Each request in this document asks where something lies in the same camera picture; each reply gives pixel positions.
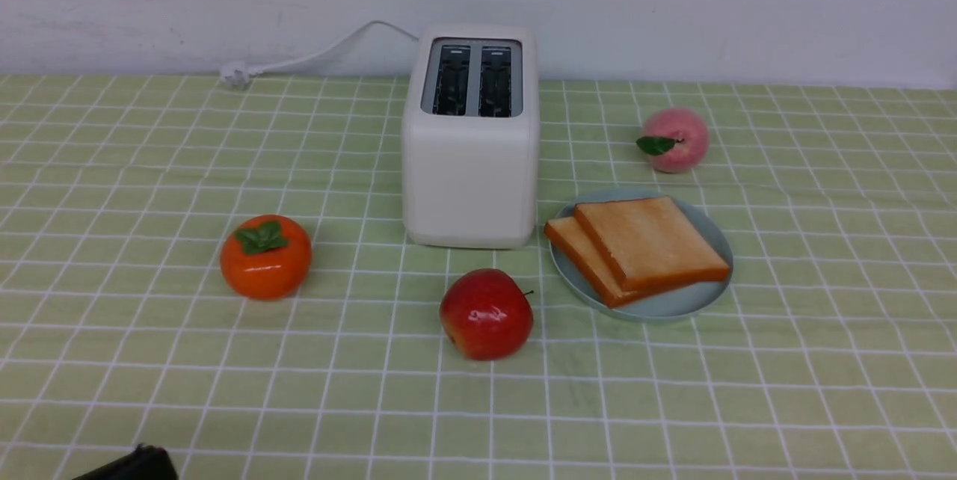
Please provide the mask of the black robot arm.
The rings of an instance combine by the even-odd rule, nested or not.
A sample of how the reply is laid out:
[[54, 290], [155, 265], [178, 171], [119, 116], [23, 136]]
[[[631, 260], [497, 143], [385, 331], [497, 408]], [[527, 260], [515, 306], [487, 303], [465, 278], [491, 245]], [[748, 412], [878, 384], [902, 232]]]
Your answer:
[[176, 470], [170, 453], [164, 447], [137, 445], [133, 452], [117, 458], [106, 465], [87, 471], [75, 480], [177, 480]]

